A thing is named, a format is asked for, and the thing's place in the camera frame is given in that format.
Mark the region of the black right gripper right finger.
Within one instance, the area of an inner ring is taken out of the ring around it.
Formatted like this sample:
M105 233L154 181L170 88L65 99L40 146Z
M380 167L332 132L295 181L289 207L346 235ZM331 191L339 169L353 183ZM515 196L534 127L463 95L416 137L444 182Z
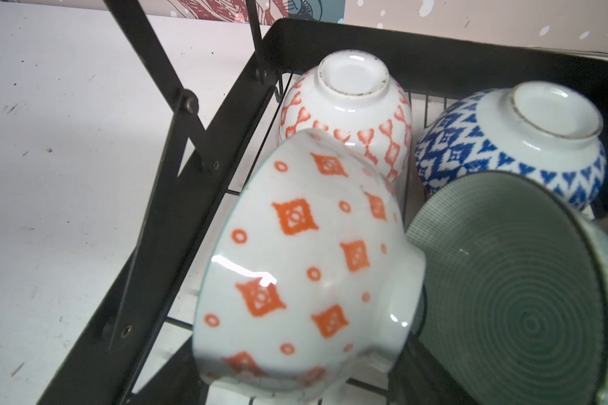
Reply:
M478 404L423 344L405 344L388 373L390 404Z

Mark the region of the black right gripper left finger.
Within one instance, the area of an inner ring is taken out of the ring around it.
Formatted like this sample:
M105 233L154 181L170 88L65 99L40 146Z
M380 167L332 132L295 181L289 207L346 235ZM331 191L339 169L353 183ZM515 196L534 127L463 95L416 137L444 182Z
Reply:
M208 385L199 375L189 339L128 404L204 405Z

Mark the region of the orange diamond white bowl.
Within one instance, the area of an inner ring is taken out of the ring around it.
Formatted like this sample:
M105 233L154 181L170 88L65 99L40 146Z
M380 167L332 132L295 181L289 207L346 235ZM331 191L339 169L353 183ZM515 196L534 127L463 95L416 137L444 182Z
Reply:
M212 251L192 337L201 379L309 403L389 372L426 270L375 166L326 132L285 140L243 189Z

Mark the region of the blue geometric patterned bowl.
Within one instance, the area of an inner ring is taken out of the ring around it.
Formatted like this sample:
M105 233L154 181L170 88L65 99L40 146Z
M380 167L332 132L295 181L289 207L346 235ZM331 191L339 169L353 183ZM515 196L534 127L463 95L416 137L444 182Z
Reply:
M277 142L318 128L373 162L395 182L408 166L412 111L407 94L373 54L327 55L293 84L282 102Z

